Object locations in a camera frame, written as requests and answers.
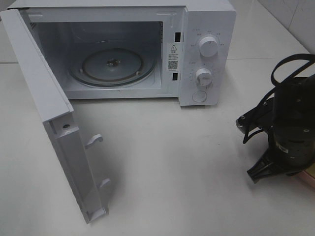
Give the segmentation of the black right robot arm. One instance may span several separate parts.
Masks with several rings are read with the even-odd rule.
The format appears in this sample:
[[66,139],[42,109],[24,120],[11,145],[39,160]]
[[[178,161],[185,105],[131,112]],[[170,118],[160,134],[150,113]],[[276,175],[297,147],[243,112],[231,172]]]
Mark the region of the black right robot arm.
[[267,150],[247,171],[254,183],[307,169],[315,162],[315,77],[283,81],[236,125],[244,143],[260,132],[268,136]]

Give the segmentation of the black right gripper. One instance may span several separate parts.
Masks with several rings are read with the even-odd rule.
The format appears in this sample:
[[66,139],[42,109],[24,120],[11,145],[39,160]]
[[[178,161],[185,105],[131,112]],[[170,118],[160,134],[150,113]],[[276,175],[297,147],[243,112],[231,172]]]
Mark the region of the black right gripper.
[[253,183],[303,171],[315,161],[315,87],[278,88],[274,98],[240,116],[236,125],[243,144],[260,132],[268,135],[268,149],[247,170]]

